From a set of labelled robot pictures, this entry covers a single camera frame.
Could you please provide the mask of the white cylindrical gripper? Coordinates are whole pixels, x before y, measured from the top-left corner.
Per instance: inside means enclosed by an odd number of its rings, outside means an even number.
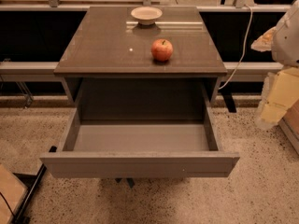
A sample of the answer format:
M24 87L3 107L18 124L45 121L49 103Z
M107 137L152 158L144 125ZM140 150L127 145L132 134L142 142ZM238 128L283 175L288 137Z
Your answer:
M269 130L278 125L299 100L299 69L295 68L299 66L299 0L278 21L276 28L267 30L251 48L260 52L272 49L274 61L294 66L276 74L269 73L264 80L255 124L262 130Z

